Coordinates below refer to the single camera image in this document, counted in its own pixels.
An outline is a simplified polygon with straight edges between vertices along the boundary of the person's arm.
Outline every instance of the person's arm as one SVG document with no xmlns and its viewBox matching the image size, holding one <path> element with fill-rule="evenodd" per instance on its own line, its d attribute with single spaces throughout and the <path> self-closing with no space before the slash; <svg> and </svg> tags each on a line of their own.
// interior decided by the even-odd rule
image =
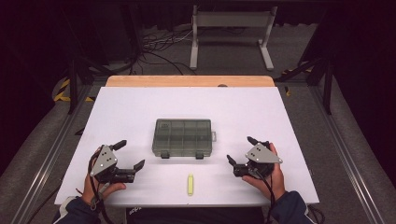
<svg viewBox="0 0 396 224">
<path fill-rule="evenodd" d="M 98 181 L 96 178 L 93 179 L 93 184 L 95 188 L 98 186 Z M 123 183 L 115 183 L 108 186 L 108 188 L 103 192 L 103 200 L 105 200 L 111 193 L 126 189 Z M 81 197 L 69 197 L 59 208 L 56 213 L 52 223 L 64 224 L 64 223 L 78 223 L 78 224 L 93 224 L 98 223 L 99 209 L 92 211 L 91 200 L 95 197 L 92 190 L 92 185 L 89 175 L 85 177 L 84 191 Z"/>
<path fill-rule="evenodd" d="M 270 149 L 277 155 L 274 144 L 270 144 Z M 280 224 L 312 223 L 311 219 L 306 216 L 306 204 L 300 194 L 297 191 L 287 192 L 285 190 L 284 176 L 279 163 L 274 164 L 274 171 L 271 176 L 272 191 L 276 200 L 276 204 L 271 211 L 272 217 Z M 271 176 L 267 177 L 269 183 L 271 183 Z M 265 198 L 271 200 L 270 190 L 262 180 L 248 175 L 244 175 L 242 179 L 259 189 Z"/>
<path fill-rule="evenodd" d="M 281 224 L 313 223 L 307 214 L 306 204 L 297 191 L 285 192 L 271 211 L 271 216 Z"/>
<path fill-rule="evenodd" d="M 98 223 L 98 215 L 98 211 L 92 211 L 81 197 L 69 197 L 62 203 L 52 223 Z"/>
</svg>

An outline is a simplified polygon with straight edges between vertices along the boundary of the black cable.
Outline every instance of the black cable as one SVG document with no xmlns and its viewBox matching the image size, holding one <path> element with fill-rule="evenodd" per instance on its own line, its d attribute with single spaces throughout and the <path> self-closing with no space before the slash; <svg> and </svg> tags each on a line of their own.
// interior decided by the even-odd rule
<svg viewBox="0 0 396 224">
<path fill-rule="evenodd" d="M 191 29 L 181 30 L 181 31 L 178 31 L 178 33 L 181 34 L 181 33 L 184 33 L 184 32 L 190 31 L 190 30 L 191 30 Z M 147 36 L 152 35 L 152 36 L 155 36 L 155 37 L 157 38 L 157 36 L 156 36 L 155 34 L 161 34 L 161 33 L 164 33 L 164 35 L 166 35 L 166 34 L 168 34 L 169 32 L 168 32 L 168 31 L 154 32 L 154 33 L 151 33 L 151 34 L 143 35 L 143 37 L 147 37 Z"/>
<path fill-rule="evenodd" d="M 177 69 L 177 71 L 178 71 L 182 76 L 184 75 L 184 74 L 181 72 L 181 70 L 177 67 L 177 65 L 175 65 L 175 64 L 172 63 L 171 61 L 165 59 L 163 56 L 160 56 L 160 55 L 155 54 L 155 53 L 152 53 L 152 52 L 144 52 L 144 53 L 152 54 L 152 55 L 154 55 L 154 56 L 157 56 L 157 57 L 159 57 L 159 58 L 161 58 L 161 59 L 163 59 L 163 60 L 169 62 L 170 64 L 172 64 L 172 65 Z"/>
<path fill-rule="evenodd" d="M 116 69 L 113 69 L 113 70 L 110 70 L 110 71 L 115 73 L 115 74 L 117 74 L 117 73 L 120 73 L 120 72 L 123 72 L 123 71 L 127 70 L 131 66 L 132 66 L 132 63 L 127 63 L 123 67 L 116 68 Z M 104 73 L 101 73 L 101 72 L 96 72 L 96 71 L 92 71 L 92 70 L 90 70 L 90 71 L 96 76 L 107 76 L 107 74 L 104 74 Z"/>
<path fill-rule="evenodd" d="M 153 65 L 167 64 L 167 63 L 149 63 L 149 62 L 145 62 L 145 61 L 143 61 L 143 60 L 141 60 L 141 59 L 139 59 L 139 61 L 142 62 L 142 63 L 148 63 L 148 64 L 153 64 Z M 194 73 L 195 75 L 197 75 L 197 74 L 194 72 L 194 70 L 192 70 L 190 67 L 188 67 L 188 66 L 187 66 L 186 64 L 184 64 L 184 63 L 174 63 L 174 64 L 183 65 L 183 66 L 185 66 L 187 69 L 189 69 L 192 73 Z"/>
<path fill-rule="evenodd" d="M 158 39 L 158 42 L 154 43 L 154 47 L 152 47 L 152 41 L 149 41 L 147 43 L 144 43 L 144 45 L 148 45 L 148 47 L 145 47 L 146 51 L 152 52 L 152 51 L 164 51 L 170 47 L 172 47 L 173 45 L 175 45 L 176 43 L 180 42 L 181 40 L 177 40 L 175 41 L 175 39 L 185 33 L 185 32 L 191 32 L 191 30 L 183 30 L 180 32 L 173 32 L 171 35 L 167 36 L 167 37 L 163 37 L 162 40 Z"/>
<path fill-rule="evenodd" d="M 314 207 L 312 205 L 308 205 L 307 207 L 308 207 L 308 210 L 310 210 L 312 215 L 315 217 L 316 222 L 318 224 L 323 224 L 324 221 L 326 220 L 326 217 L 324 216 L 324 214 L 319 209 L 317 209 L 316 207 Z M 320 220 L 318 219 L 316 213 L 318 213 L 320 215 Z"/>
<path fill-rule="evenodd" d="M 131 64 L 131 69 L 129 70 L 129 75 L 132 74 L 132 70 L 134 70 L 134 66 Z"/>
<path fill-rule="evenodd" d="M 95 195 L 95 198 L 96 198 L 96 202 L 91 202 L 91 203 L 96 203 L 96 206 L 99 206 L 102 209 L 102 216 L 105 219 L 105 221 L 108 224 L 113 224 L 113 222 L 110 220 L 110 218 L 107 215 L 104 201 L 99 197 L 99 186 L 100 186 L 100 183 L 98 183 L 98 186 L 97 186 L 97 189 L 96 189 L 95 185 L 94 185 L 94 182 L 93 182 L 94 177 L 91 176 L 93 160 L 98 158 L 100 152 L 101 152 L 101 150 L 95 152 L 91 156 L 90 163 L 88 165 L 88 174 L 90 175 L 91 187 L 92 187 L 93 194 Z"/>
<path fill-rule="evenodd" d="M 139 65 L 140 69 L 142 70 L 141 75 L 143 75 L 143 67 L 142 67 L 142 65 L 140 65 L 139 61 L 141 61 L 141 60 L 140 59 L 137 60 L 137 65 Z"/>
<path fill-rule="evenodd" d="M 165 35 L 163 35 L 163 36 L 161 36 L 161 37 L 157 37 L 157 36 L 155 36 L 156 37 L 156 39 L 155 40 L 161 40 L 161 39 L 170 39 L 171 37 L 175 37 L 175 36 L 177 36 L 177 35 L 181 35 L 181 34 L 183 34 L 183 33 L 185 33 L 185 32 L 190 32 L 191 31 L 191 29 L 188 29 L 188 30 L 182 30 L 182 31 L 178 31 L 178 32 L 172 32 L 172 34 L 170 34 L 169 36 L 165 36 Z"/>
<path fill-rule="evenodd" d="M 37 209 L 33 212 L 32 216 L 29 218 L 29 220 L 26 222 L 27 224 L 31 223 L 32 220 L 35 218 L 35 215 L 43 208 L 43 206 L 47 203 L 47 201 L 56 193 L 61 188 L 62 183 L 44 200 L 42 204 L 40 204 Z"/>
<path fill-rule="evenodd" d="M 270 207 L 268 209 L 267 220 L 265 222 L 265 224 L 270 224 L 270 223 L 272 223 L 271 220 L 270 220 L 271 211 L 272 211 L 272 209 L 273 209 L 273 207 L 274 207 L 274 205 L 276 203 L 275 194 L 274 194 L 274 192 L 272 191 L 272 188 L 271 188 L 271 186 L 272 186 L 272 176 L 271 176 L 271 186 L 270 186 L 268 184 L 267 180 L 257 170 L 256 170 L 255 173 L 262 180 L 262 182 L 264 182 L 265 186 L 268 188 L 268 190 L 270 191 L 270 194 L 271 194 L 271 196 L 270 196 L 270 203 L 271 204 L 270 204 Z"/>
<path fill-rule="evenodd" d="M 232 34 L 232 35 L 241 35 L 242 33 L 244 33 L 246 31 L 247 28 L 240 28 L 240 29 L 242 29 L 242 31 L 239 31 L 239 32 L 234 32 L 233 31 L 234 29 L 236 29 L 236 28 L 221 29 L 221 31 L 227 32 L 227 33 Z"/>
</svg>

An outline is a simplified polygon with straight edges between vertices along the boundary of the metal frame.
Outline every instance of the metal frame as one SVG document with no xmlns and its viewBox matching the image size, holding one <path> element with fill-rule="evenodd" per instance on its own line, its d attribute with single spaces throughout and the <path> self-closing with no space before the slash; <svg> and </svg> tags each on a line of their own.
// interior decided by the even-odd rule
<svg viewBox="0 0 396 224">
<path fill-rule="evenodd" d="M 277 7 L 269 12 L 200 12 L 194 6 L 192 11 L 192 46 L 190 68 L 196 69 L 198 62 L 198 27 L 263 27 L 265 36 L 259 39 L 260 50 L 268 71 L 274 70 L 267 44 L 274 24 Z"/>
<path fill-rule="evenodd" d="M 74 113 L 66 117 L 64 124 L 62 125 L 62 128 L 55 139 L 55 142 L 53 143 L 46 159 L 44 159 L 43 164 L 35 175 L 33 183 L 27 191 L 11 223 L 26 223 L 27 218 L 33 208 L 33 205 L 37 201 L 41 190 L 44 188 L 44 185 L 46 184 L 47 179 L 50 176 L 50 172 L 52 171 L 52 168 L 55 165 L 55 162 L 63 149 L 66 136 L 68 135 L 74 120 L 76 119 L 78 111 L 81 109 L 81 106 L 84 103 L 84 99 L 87 98 L 90 89 L 91 86 L 82 87 L 81 93 L 78 97 L 78 104 Z"/>
<path fill-rule="evenodd" d="M 332 133 L 332 140 L 337 153 L 340 156 L 341 162 L 344 164 L 346 173 L 349 176 L 350 182 L 352 183 L 352 186 L 355 189 L 359 200 L 361 201 L 361 205 L 368 219 L 370 220 L 370 223 L 385 223 L 384 219 L 379 213 L 378 208 L 375 205 L 373 197 L 367 189 L 366 183 L 361 176 L 358 167 L 349 153 L 349 149 L 347 148 L 344 139 L 341 137 L 341 134 L 338 131 L 335 121 L 333 120 L 332 116 L 327 113 L 326 109 L 321 106 L 322 97 L 318 87 L 311 87 L 310 90 L 316 104 L 318 105 L 318 108 L 320 109 L 323 119 L 326 121 L 326 124 Z"/>
</svg>

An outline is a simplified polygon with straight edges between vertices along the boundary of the gray floor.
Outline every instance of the gray floor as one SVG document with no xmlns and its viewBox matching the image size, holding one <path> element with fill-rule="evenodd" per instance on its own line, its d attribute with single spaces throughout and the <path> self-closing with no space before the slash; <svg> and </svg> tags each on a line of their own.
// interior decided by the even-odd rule
<svg viewBox="0 0 396 224">
<path fill-rule="evenodd" d="M 200 37 L 198 57 L 198 75 L 267 75 L 279 77 L 285 69 L 294 68 L 300 59 L 304 48 L 313 34 L 316 26 L 284 26 L 275 27 L 268 44 L 273 59 L 275 71 L 268 72 L 262 61 L 257 46 L 257 39 L 263 31 L 246 29 L 241 35 L 231 35 L 222 30 L 207 30 Z M 166 59 L 172 62 L 190 63 L 191 42 L 181 41 L 169 49 L 161 52 Z M 151 63 L 165 63 L 162 59 L 146 55 Z M 140 75 L 174 75 L 177 70 L 170 64 L 153 65 L 136 64 L 134 71 Z M 180 66 L 185 75 L 192 74 L 187 68 Z M 312 178 L 318 192 L 320 203 L 316 205 L 326 216 L 326 223 L 396 223 L 396 191 L 381 169 L 375 156 L 361 134 L 358 124 L 354 120 L 349 108 L 334 81 L 332 88 L 332 115 L 322 112 L 317 103 L 315 92 L 321 92 L 319 87 L 307 87 L 301 74 L 288 83 L 277 83 L 285 107 L 290 116 L 299 144 L 304 154 L 308 168 L 312 171 Z M 90 89 L 89 96 L 95 96 L 104 81 L 98 78 Z M 287 96 L 284 86 L 290 88 Z M 76 111 L 73 123 L 65 136 L 61 152 L 49 176 L 45 176 L 42 190 L 38 190 L 37 198 L 31 202 L 32 207 L 27 209 L 24 223 L 35 209 L 59 186 L 68 163 L 78 144 L 79 136 L 75 132 L 82 129 L 91 113 L 94 102 L 84 102 Z M 46 156 L 57 141 L 64 121 L 70 119 L 67 115 L 69 103 L 57 102 L 56 106 L 36 126 L 26 139 L 18 154 L 0 177 L 0 217 L 2 223 L 10 223 L 16 216 L 27 192 L 35 181 L 36 173 L 43 164 Z M 355 174 L 350 173 L 349 163 L 344 163 L 345 153 L 339 149 L 333 131 L 329 128 L 329 120 L 336 124 L 336 130 L 345 143 L 348 156 L 356 164 Z M 375 220 L 371 216 L 365 200 L 359 193 L 356 174 L 361 176 L 363 186 L 367 188 L 375 203 L 381 218 Z M 53 204 L 54 196 L 41 208 L 32 223 L 50 223 L 58 206 Z M 108 208 L 109 215 L 114 223 L 123 220 L 122 209 Z"/>
</svg>

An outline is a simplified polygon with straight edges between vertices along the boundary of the yellow object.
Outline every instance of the yellow object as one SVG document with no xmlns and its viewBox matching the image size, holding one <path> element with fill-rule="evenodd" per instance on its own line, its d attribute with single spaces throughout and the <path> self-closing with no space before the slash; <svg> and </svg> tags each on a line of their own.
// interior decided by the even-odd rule
<svg viewBox="0 0 396 224">
<path fill-rule="evenodd" d="M 189 196 L 192 195 L 192 193 L 194 192 L 194 177 L 192 174 L 189 174 L 189 181 L 188 181 L 188 190 L 187 192 L 189 193 Z"/>
<path fill-rule="evenodd" d="M 287 96 L 291 96 L 289 87 L 285 87 L 285 91 L 286 91 L 286 95 L 287 95 Z"/>
</svg>

